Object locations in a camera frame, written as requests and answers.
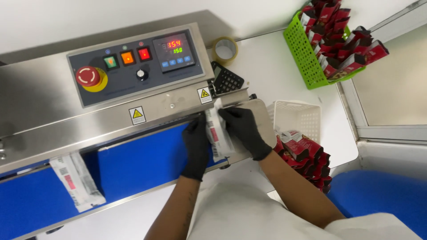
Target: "calculator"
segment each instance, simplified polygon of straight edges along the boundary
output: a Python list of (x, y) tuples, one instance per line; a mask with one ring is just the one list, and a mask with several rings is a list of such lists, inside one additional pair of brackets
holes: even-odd
[(223, 94), (237, 89), (241, 89), (245, 80), (237, 76), (227, 68), (221, 66), (216, 61), (211, 62), (215, 80), (213, 86), (216, 94)]

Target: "packaging tape roll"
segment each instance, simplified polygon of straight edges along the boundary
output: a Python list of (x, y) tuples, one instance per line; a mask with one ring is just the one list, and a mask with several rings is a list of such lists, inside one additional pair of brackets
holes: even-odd
[(237, 43), (229, 37), (221, 37), (213, 41), (212, 59), (222, 66), (230, 65), (238, 52)]

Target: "green plastic basket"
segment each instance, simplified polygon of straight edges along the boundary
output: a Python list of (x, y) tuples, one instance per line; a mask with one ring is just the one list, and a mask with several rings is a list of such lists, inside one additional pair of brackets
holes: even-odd
[[(295, 63), (298, 66), (299, 72), (304, 79), (308, 89), (315, 89), (322, 86), (332, 85), (336, 82), (341, 82), (352, 78), (357, 73), (363, 71), (366, 67), (362, 67), (345, 77), (337, 79), (333, 82), (328, 82), (323, 74), (322, 67), (317, 60), (316, 55), (308, 41), (304, 28), (298, 19), (300, 12), (297, 12), (293, 17), (288, 28), (283, 32), (283, 36), (291, 50)], [(343, 38), (347, 39), (350, 35), (350, 30), (345, 27)]]

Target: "gloved hand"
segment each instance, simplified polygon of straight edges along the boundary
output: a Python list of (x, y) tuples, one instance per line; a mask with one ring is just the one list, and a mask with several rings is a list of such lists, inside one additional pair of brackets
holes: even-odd
[(202, 181), (206, 165), (209, 162), (209, 140), (206, 135), (206, 116), (203, 112), (182, 131), (187, 148), (188, 161), (181, 175)]
[(261, 161), (270, 154), (272, 148), (261, 138), (250, 109), (231, 107), (220, 109), (218, 113), (226, 121), (228, 132), (242, 141), (255, 161)]

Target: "stainless steel machine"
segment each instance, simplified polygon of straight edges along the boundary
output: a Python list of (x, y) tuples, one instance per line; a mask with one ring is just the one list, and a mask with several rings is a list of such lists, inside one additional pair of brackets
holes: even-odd
[[(265, 104), (246, 89), (215, 96), (214, 79), (196, 23), (0, 67), (0, 188), (49, 168), (49, 158), (102, 151), (179, 126), (217, 98), (252, 109), (261, 136), (274, 146)], [(207, 171), (250, 157), (233, 142), (238, 153)]]

